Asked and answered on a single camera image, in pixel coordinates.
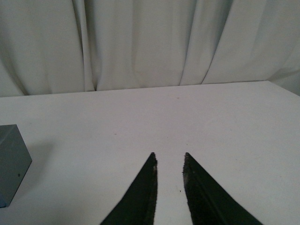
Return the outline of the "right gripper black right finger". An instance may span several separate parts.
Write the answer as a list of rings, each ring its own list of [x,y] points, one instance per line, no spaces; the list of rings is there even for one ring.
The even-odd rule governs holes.
[[[187,152],[183,166],[184,189],[194,225],[260,225]]]

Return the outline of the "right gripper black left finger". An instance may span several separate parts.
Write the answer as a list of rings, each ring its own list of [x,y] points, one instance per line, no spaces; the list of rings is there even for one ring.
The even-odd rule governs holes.
[[[102,225],[154,224],[158,192],[157,163],[152,152],[124,196],[101,222]]]

